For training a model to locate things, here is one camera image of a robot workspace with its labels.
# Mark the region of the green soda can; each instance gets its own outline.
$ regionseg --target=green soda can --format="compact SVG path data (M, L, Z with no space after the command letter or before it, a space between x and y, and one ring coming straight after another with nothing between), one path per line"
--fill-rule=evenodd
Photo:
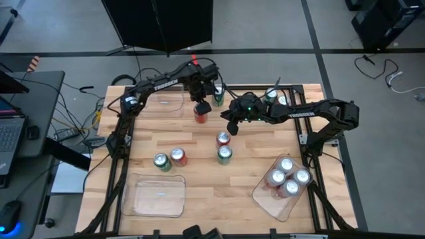
M227 165L230 163L232 155L232 149L228 145L224 145L218 149L217 160L221 165Z
M224 90L221 86L215 87L217 91L212 95L212 104L213 106L222 106L224 103Z
M153 158L153 164L163 172L168 172L172 168L172 164L168 156L164 153L157 153Z
M273 88L268 88L266 90L266 96L264 97L265 102L274 103L278 97L278 92Z

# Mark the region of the wooden table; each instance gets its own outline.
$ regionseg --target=wooden table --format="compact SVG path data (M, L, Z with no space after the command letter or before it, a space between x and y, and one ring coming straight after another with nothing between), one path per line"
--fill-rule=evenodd
M305 84L307 102L323 99L319 84ZM110 86L106 94L105 105L124 92L123 86ZM181 104L182 93L158 92L152 95L146 111L157 109L172 110L175 104ZM161 234L181 234L190 226L198 224L203 232L214 227L223 234L268 234L270 228L278 233L314 232L307 191L302 194L294 206L289 219L279 222L258 208L251 199L251 193L276 157L284 153L301 162L298 136L295 123L288 120L280 125L270 125L261 121L240 123L239 133L232 137L233 159L229 165L219 165L216 161L215 137L219 131L226 130L227 121L220 118L220 112L227 109L231 97L227 94L222 107L212 107L209 120L197 124L193 116L193 106L188 93L184 94L184 105L180 111L165 115L180 118L159 118L160 113L144 113L135 122L135 131L131 147L131 161L128 175L182 175L186 180L186 202L183 214L179 218L141 217L122 215L120 235L152 235L159 229ZM115 113L105 109L100 122L99 134L108 136L115 128ZM327 121L312 118L314 131L320 130ZM153 165L156 153L169 153L172 148L182 147L189 158L186 167L174 167L168 173L162 173ZM324 152L338 156L336 147L325 146ZM95 167L108 154L105 147L95 150L90 168ZM327 197L340 215L356 227L355 215L340 162L328 156L319 158ZM84 229L93 219L104 202L111 161L107 159L88 177L83 196L76 231ZM317 199L322 227L325 228L323 211ZM115 206L112 206L108 230L112 229Z

